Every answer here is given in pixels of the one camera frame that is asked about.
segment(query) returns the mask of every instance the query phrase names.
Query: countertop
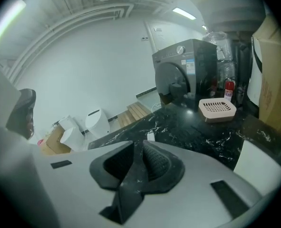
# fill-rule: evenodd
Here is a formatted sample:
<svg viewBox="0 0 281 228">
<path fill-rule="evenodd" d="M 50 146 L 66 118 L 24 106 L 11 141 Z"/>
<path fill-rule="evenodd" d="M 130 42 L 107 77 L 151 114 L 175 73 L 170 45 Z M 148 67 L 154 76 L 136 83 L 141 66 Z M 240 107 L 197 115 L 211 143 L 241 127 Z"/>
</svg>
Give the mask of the countertop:
<svg viewBox="0 0 281 228">
<path fill-rule="evenodd" d="M 232 170 L 244 140 L 248 140 L 281 166 L 281 135 L 273 128 L 239 110 L 229 122 L 206 123 L 198 113 L 198 101 L 185 98 L 91 142 L 88 149 L 127 140 L 140 145 L 149 132 L 154 133 L 157 142 L 209 155 Z"/>
</svg>

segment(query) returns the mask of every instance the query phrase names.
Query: fire extinguisher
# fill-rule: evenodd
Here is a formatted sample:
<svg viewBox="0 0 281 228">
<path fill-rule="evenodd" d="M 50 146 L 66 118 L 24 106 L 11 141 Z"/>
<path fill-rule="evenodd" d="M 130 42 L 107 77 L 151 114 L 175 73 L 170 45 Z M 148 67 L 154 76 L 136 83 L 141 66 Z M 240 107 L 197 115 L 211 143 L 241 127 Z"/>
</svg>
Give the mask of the fire extinguisher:
<svg viewBox="0 0 281 228">
<path fill-rule="evenodd" d="M 233 91 L 234 91 L 234 82 L 226 81 L 224 98 L 231 102 Z"/>
</svg>

